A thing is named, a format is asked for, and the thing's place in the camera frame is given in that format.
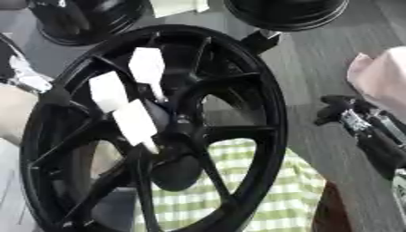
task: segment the wheel rim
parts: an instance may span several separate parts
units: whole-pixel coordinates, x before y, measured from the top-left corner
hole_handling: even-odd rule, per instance
[[[45,231],[116,231],[103,226],[94,218],[87,218],[89,210],[118,184],[133,184],[139,195],[147,229],[160,231],[154,217],[150,189],[147,188],[150,186],[148,168],[152,162],[151,155],[142,146],[132,148],[125,141],[111,115],[101,115],[96,110],[86,88],[91,77],[114,70],[126,85],[130,98],[141,97],[147,101],[150,98],[148,88],[145,91],[145,86],[135,83],[125,65],[137,46],[158,46],[164,50],[167,72],[162,85],[169,96],[169,103],[160,107],[169,109],[171,121],[178,121],[180,115],[188,117],[190,130],[184,130],[184,127],[167,130],[169,127],[165,127],[155,139],[165,140],[162,138],[170,135],[187,144],[196,153],[194,157],[214,182],[222,200],[220,208],[212,214],[177,231],[235,231],[241,228],[272,186],[284,157],[286,119],[283,96],[266,65],[241,47],[239,42],[208,29],[185,25],[147,27],[119,35],[97,46],[73,63],[57,81],[71,93],[75,103],[65,108],[43,104],[35,107],[26,126],[21,151],[24,192],[35,218]],[[175,69],[179,68],[176,65],[176,61],[181,60],[179,57],[169,59],[172,53],[170,50],[181,46],[193,51],[192,65],[188,66],[191,69],[184,73]],[[203,64],[207,57],[212,57],[209,59],[211,62],[216,59],[216,56],[213,58],[208,53],[220,53],[218,57],[221,61],[217,62],[227,60],[227,65],[221,65],[227,68],[212,70],[216,65]],[[257,91],[260,102],[258,98],[248,97],[252,92],[244,92],[247,86]],[[199,102],[208,94],[220,95],[220,98],[241,111],[260,109],[262,119],[256,115],[252,118],[253,121],[263,121],[264,125],[223,128],[205,126],[196,112],[199,111]],[[231,194],[224,188],[224,182],[220,180],[205,150],[212,142],[234,138],[252,139],[257,148],[246,177]],[[109,141],[125,159],[111,168],[104,179],[99,178],[92,185],[90,195],[83,198],[82,202],[62,200],[55,193],[54,182],[59,181],[58,176],[65,172],[63,164],[72,155],[72,150],[95,140]]]

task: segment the white masking plug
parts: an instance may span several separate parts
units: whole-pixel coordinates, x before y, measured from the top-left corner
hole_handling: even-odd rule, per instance
[[[159,153],[158,147],[151,138],[158,132],[157,128],[140,100],[126,104],[112,115],[122,135],[132,146],[143,143],[151,153]]]
[[[130,59],[129,67],[136,82],[150,85],[158,102],[166,100],[160,86],[160,80],[165,71],[165,62],[159,48],[136,48]]]
[[[107,72],[89,80],[91,96],[100,109],[107,113],[128,104],[129,99],[116,72]]]

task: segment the gray floor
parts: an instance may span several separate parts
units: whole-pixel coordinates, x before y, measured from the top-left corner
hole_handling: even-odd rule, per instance
[[[226,13],[212,1],[204,14],[177,14],[137,24],[198,24],[242,38],[253,28]],[[0,32],[10,33],[41,72],[56,76],[89,47],[66,48],[45,41],[27,11],[0,13]],[[406,1],[352,0],[344,15],[323,28],[285,35],[277,48],[263,54],[284,92],[290,122],[290,146],[342,192],[353,231],[401,231],[389,183],[338,126],[316,128],[312,121],[324,94],[351,94],[344,81],[349,62],[359,52],[376,56],[406,43]]]

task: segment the black rim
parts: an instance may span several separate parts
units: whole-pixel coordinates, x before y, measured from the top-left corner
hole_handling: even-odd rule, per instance
[[[278,32],[295,32],[295,31],[304,31],[304,30],[310,30],[316,27],[323,26],[325,24],[328,24],[332,22],[334,19],[336,19],[338,16],[340,16],[344,10],[346,9],[349,0],[343,0],[343,3],[337,7],[336,9],[333,9],[332,11],[329,12],[321,12],[320,14],[316,15],[311,15],[313,17],[313,20],[309,20],[308,18],[305,18],[303,22],[296,22],[296,23],[286,23],[286,24],[275,24],[268,22],[265,19],[261,19],[256,17],[255,15],[245,13],[241,10],[239,10],[234,4],[232,0],[225,0],[225,5],[227,9],[237,18],[241,19],[247,24],[267,29],[267,30],[273,30],[273,31],[278,31]]]
[[[160,130],[155,141],[164,144],[166,138],[175,138],[191,149],[221,197],[222,204],[216,211],[176,231],[238,230],[255,212],[281,166],[286,144],[283,95],[266,65],[238,41],[215,31],[185,25],[147,27],[118,35],[97,46],[58,79],[71,93],[74,104],[67,108],[43,104],[35,107],[21,149],[24,192],[35,218],[45,231],[116,231],[94,220],[90,212],[116,187],[131,185],[137,189],[148,230],[160,231],[150,195],[150,169],[173,157],[160,156],[157,160],[141,145],[132,148],[121,136],[111,115],[103,115],[96,109],[87,91],[90,78],[114,70],[125,83],[130,98],[151,103],[150,90],[133,81],[126,65],[138,46],[161,48],[167,62],[162,86],[169,101],[153,105],[168,112],[170,123]],[[180,54],[184,59],[182,67],[188,69],[182,71],[177,66],[182,58],[172,57],[172,51],[182,53],[183,48],[186,49]],[[186,53],[193,54],[193,59]],[[257,98],[245,91],[248,86],[256,91]],[[241,111],[260,110],[262,117],[253,114],[256,121],[253,126],[206,126],[199,107],[207,94],[218,95]],[[256,153],[246,177],[231,194],[209,157],[207,146],[234,138],[254,140]],[[121,161],[96,180],[89,194],[81,200],[58,195],[54,182],[63,180],[61,176],[67,171],[64,164],[73,150],[96,140],[113,144],[123,157]]]
[[[145,5],[140,4],[137,9],[131,11],[131,15],[122,15],[109,26],[109,28],[91,30],[80,32],[74,35],[53,35],[46,31],[46,28],[42,24],[38,24],[38,31],[47,40],[64,46],[85,46],[90,44],[96,44],[104,40],[109,39],[115,34],[120,34],[127,31],[129,28],[134,26],[137,21],[142,17],[145,11]]]

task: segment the checkered fabric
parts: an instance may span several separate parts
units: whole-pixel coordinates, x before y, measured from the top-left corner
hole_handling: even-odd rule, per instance
[[[225,140],[210,146],[211,158],[233,192],[247,174],[256,144],[252,140]],[[273,187],[244,231],[310,231],[325,179],[309,164],[286,151]],[[165,231],[190,225],[213,212],[220,198],[203,173],[198,182],[181,192],[168,192],[152,184],[153,201],[160,226]],[[133,232],[146,231],[140,203],[136,203]]]

